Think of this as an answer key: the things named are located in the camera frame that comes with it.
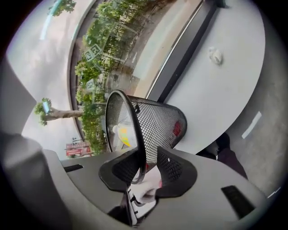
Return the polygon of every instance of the mesh wastebasket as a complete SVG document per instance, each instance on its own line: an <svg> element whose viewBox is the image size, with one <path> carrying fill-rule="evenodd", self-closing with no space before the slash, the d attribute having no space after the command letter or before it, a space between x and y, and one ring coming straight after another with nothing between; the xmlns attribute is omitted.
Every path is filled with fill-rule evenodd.
<svg viewBox="0 0 288 230"><path fill-rule="evenodd" d="M186 118L178 108L127 96L121 90L110 94L105 122L110 151L133 147L145 155L140 176L132 183L141 182L145 171L157 164L158 146L173 148L187 129Z"/></svg>

